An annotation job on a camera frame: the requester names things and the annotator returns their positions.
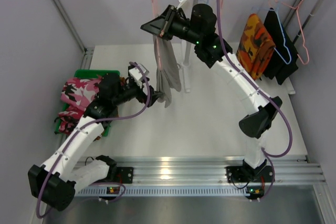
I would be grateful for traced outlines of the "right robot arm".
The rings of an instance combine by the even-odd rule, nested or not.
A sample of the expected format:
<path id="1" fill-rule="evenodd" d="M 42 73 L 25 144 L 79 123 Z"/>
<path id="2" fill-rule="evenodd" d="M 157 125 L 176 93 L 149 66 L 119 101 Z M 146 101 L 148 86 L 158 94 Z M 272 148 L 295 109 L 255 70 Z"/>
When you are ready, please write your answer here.
<path id="1" fill-rule="evenodd" d="M 238 65 L 231 47 L 216 33 L 216 21 L 212 8 L 206 4 L 193 6 L 190 18 L 182 9 L 169 5 L 161 15 L 141 25 L 141 29 L 164 40 L 177 37 L 194 44 L 198 59 L 234 90 L 247 112 L 238 123 L 248 137 L 247 152 L 238 170 L 240 176 L 253 180 L 267 165 L 264 133 L 270 129 L 282 100 L 262 96 L 261 88 Z"/>

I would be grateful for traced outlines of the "grey trousers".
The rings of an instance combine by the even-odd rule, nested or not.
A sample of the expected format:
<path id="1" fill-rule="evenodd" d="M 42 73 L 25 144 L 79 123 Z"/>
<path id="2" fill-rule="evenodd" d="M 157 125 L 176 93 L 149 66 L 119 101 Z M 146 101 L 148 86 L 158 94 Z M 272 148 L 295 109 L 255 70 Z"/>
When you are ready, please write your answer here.
<path id="1" fill-rule="evenodd" d="M 153 36 L 153 46 L 157 66 L 156 90 L 162 93 L 158 101 L 167 108 L 172 103 L 171 89 L 177 92 L 182 89 L 180 72 L 170 40 Z"/>

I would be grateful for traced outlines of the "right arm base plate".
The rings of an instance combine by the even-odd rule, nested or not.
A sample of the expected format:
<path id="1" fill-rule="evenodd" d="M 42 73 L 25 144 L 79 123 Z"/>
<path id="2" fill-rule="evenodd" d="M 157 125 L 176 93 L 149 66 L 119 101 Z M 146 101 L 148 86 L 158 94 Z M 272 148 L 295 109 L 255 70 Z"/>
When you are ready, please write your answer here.
<path id="1" fill-rule="evenodd" d="M 261 169 L 252 169 L 249 166 L 228 166 L 226 167 L 228 181 L 234 183 L 261 183 L 261 178 L 264 182 L 270 183 L 275 172 L 271 166 L 265 166 Z"/>

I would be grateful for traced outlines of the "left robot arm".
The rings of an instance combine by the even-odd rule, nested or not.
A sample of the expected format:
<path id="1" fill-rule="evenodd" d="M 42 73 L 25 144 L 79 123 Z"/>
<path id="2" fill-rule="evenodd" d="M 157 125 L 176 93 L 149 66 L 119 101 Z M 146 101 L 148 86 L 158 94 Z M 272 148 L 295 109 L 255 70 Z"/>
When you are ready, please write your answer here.
<path id="1" fill-rule="evenodd" d="M 142 64 L 130 62 L 125 80 L 117 73 L 102 76 L 96 97 L 72 133 L 49 159 L 30 168 L 28 180 L 31 194 L 37 198 L 38 218 L 43 218 L 40 214 L 42 202 L 63 211 L 77 193 L 90 185 L 113 183 L 123 186 L 117 162 L 109 156 L 100 155 L 79 169 L 75 169 L 75 165 L 110 122 L 139 116 L 162 95 L 150 86 L 148 74 Z"/>

